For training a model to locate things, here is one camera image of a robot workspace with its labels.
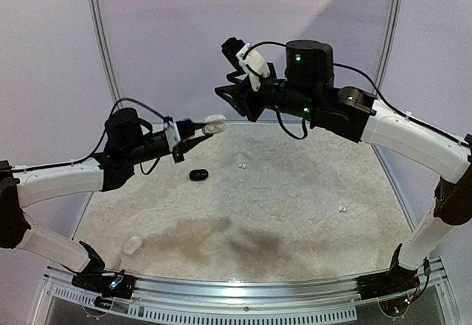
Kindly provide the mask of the right aluminium frame post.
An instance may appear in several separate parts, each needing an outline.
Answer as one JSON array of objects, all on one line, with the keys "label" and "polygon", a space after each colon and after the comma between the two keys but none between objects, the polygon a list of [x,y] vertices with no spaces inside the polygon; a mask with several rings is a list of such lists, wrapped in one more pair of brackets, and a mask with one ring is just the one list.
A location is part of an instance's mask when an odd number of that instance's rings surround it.
[{"label": "right aluminium frame post", "polygon": [[375,74],[375,84],[378,88],[382,86],[388,69],[389,59],[392,53],[395,33],[398,25],[401,2],[402,0],[389,1],[389,9],[386,17],[386,29],[384,32],[383,44],[381,47],[381,56]]}]

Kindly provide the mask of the left aluminium frame post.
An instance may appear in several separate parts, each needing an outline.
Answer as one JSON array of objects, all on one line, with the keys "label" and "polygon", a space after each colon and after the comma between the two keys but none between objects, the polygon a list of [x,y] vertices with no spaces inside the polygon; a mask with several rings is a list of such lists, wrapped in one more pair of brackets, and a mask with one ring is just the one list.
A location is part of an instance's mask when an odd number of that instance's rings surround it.
[{"label": "left aluminium frame post", "polygon": [[113,62],[111,59],[111,53],[108,46],[108,39],[105,31],[105,25],[103,21],[103,14],[101,11],[100,0],[88,0],[88,4],[91,11],[91,20],[94,28],[94,34],[97,42],[98,52],[100,55],[105,80],[108,85],[113,102],[117,102],[121,99],[121,93],[115,75]]}]

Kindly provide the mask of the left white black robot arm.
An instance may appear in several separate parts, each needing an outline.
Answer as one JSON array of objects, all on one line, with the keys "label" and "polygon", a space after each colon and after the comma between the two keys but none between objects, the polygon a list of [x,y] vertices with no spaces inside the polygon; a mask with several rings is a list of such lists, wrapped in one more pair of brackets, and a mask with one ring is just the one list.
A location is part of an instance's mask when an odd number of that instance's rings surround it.
[{"label": "left white black robot arm", "polygon": [[110,283],[105,264],[84,242],[75,242],[41,228],[24,209],[35,203],[82,192],[107,192],[125,185],[134,167],[158,161],[167,155],[174,162],[197,144],[226,128],[223,115],[211,115],[203,122],[163,119],[162,130],[139,118],[134,108],[123,108],[105,122],[107,142],[102,152],[79,161],[43,167],[11,167],[1,162],[1,247],[33,252],[74,273],[94,291]]}]

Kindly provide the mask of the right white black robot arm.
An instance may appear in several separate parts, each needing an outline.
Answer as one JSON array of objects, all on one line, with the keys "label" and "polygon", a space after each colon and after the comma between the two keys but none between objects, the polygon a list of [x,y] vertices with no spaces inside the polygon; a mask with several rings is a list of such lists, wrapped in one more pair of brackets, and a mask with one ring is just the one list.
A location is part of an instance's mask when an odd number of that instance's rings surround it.
[{"label": "right white black robot arm", "polygon": [[306,130],[322,128],[355,143],[384,147],[439,175],[431,211],[410,241],[396,249],[381,277],[381,286],[396,293],[453,227],[471,219],[471,138],[458,138],[400,111],[377,91],[337,88],[327,43],[284,43],[284,77],[257,49],[238,38],[221,47],[234,71],[227,75],[228,85],[215,93],[242,117],[256,122],[264,110],[286,113],[300,118]]}]

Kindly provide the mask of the small white case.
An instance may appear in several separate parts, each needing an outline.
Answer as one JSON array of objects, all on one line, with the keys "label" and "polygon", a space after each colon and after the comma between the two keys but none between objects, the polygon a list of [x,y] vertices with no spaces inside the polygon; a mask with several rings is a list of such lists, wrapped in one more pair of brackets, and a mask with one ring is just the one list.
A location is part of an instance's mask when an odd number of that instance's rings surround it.
[{"label": "small white case", "polygon": [[226,130],[226,117],[223,114],[207,116],[204,120],[202,133],[205,135],[215,135]]}]

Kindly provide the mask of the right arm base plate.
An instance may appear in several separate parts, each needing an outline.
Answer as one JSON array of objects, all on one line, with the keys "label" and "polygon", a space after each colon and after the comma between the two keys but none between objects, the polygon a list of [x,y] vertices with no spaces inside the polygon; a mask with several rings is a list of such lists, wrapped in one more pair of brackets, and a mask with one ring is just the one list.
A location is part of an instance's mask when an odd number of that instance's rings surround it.
[{"label": "right arm base plate", "polygon": [[358,292],[362,300],[389,296],[415,289],[420,281],[415,271],[383,271],[359,276],[356,279]]}]

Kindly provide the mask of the aluminium front rail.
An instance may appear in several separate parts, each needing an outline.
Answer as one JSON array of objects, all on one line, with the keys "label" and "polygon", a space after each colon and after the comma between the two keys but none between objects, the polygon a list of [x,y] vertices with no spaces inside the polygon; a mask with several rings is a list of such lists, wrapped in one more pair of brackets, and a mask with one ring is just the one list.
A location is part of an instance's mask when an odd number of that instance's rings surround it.
[{"label": "aluminium front rail", "polygon": [[225,282],[171,279],[155,276],[136,275],[136,281],[129,298],[103,296],[91,290],[72,284],[72,274],[57,267],[49,266],[44,277],[55,284],[50,293],[64,298],[87,309],[97,308],[109,311],[120,302],[138,304],[141,301],[170,299],[196,301],[201,304],[282,304],[315,301],[320,304],[359,301],[386,302],[405,298],[414,293],[409,290],[386,293],[380,290],[379,271],[372,274],[350,275],[331,279],[317,279],[290,282],[244,282],[230,280]]}]

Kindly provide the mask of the white oval closed case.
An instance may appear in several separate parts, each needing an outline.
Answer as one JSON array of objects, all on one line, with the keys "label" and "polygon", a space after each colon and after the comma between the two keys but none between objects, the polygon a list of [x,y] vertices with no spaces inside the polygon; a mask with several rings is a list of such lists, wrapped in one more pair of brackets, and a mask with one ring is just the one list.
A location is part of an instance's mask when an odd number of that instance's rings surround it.
[{"label": "white oval closed case", "polygon": [[122,252],[125,255],[132,255],[136,251],[138,251],[142,246],[142,239],[138,235],[133,235],[126,239],[126,241],[122,245]]}]

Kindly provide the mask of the black oval charging case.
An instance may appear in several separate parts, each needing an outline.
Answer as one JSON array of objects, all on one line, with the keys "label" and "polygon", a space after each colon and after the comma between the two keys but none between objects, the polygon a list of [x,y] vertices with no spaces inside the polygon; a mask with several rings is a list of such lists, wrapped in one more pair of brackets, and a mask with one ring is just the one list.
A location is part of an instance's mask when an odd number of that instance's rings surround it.
[{"label": "black oval charging case", "polygon": [[206,169],[191,170],[189,179],[191,181],[205,181],[209,177],[209,172]]}]

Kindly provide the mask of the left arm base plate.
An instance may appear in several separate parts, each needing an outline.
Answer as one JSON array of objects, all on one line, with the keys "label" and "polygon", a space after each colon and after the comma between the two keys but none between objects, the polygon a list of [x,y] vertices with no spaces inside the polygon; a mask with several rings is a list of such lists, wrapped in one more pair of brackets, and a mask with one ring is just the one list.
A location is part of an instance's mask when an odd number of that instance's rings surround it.
[{"label": "left arm base plate", "polygon": [[103,298],[131,299],[136,282],[137,278],[124,270],[78,273],[72,278],[73,286],[99,293]]}]

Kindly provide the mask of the aluminium frame post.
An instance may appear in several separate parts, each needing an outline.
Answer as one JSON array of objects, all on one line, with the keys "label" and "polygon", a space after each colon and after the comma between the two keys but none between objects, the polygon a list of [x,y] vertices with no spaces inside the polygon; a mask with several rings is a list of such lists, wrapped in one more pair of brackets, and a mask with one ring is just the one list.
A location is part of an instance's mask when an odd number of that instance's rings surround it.
[{"label": "aluminium frame post", "polygon": [[383,44],[381,47],[381,56],[375,74],[375,84],[378,88],[382,86],[388,69],[389,59],[392,53],[395,33],[398,25],[401,2],[402,0],[389,1],[389,9],[386,17],[386,29],[384,32]]},{"label": "aluminium frame post", "polygon": [[101,11],[100,0],[88,0],[88,4],[91,11],[91,20],[94,28],[94,34],[97,42],[98,52],[100,55],[105,80],[108,85],[113,102],[117,102],[121,99],[121,93],[115,75],[113,62],[111,59],[111,53],[108,46],[108,39],[105,31],[105,25],[103,21],[103,14]]}]

